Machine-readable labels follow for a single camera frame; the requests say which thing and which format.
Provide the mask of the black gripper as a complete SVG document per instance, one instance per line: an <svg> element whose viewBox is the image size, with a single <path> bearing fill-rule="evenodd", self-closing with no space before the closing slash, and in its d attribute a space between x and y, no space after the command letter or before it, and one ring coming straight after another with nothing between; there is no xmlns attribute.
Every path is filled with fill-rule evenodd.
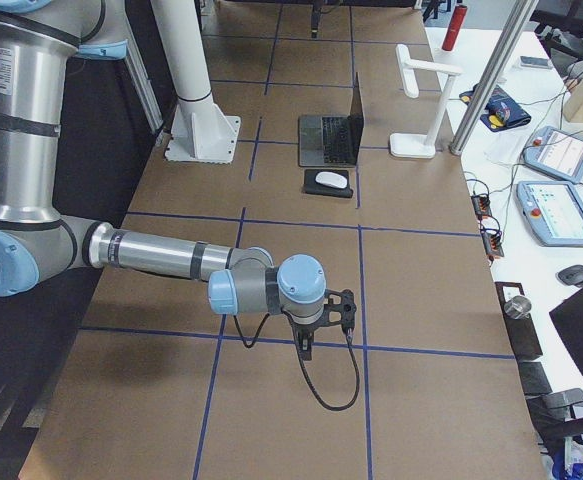
<svg viewBox="0 0 583 480"><path fill-rule="evenodd" d="M313 0L311 10L311 38L317 38L319 32L319 21L326 13L326 0Z"/></svg>
<svg viewBox="0 0 583 480"><path fill-rule="evenodd" d="M290 325L294 334L294 341L299 348L299 356L302 361L312 360L312 347L315 332L325 325L322 318L309 324L303 324L296 321L294 316L290 317Z"/></svg>

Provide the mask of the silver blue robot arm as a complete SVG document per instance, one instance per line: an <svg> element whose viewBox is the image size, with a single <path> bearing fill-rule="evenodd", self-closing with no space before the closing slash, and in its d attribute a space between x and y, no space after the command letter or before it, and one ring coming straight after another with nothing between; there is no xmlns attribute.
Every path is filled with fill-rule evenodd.
<svg viewBox="0 0 583 480"><path fill-rule="evenodd" d="M120 230L53 207L67 61L121 59L130 37L121 1L0 1L0 297L83 266L204 281L217 314L286 316L308 360L328 322L313 257L275 264L260 248Z"/></svg>

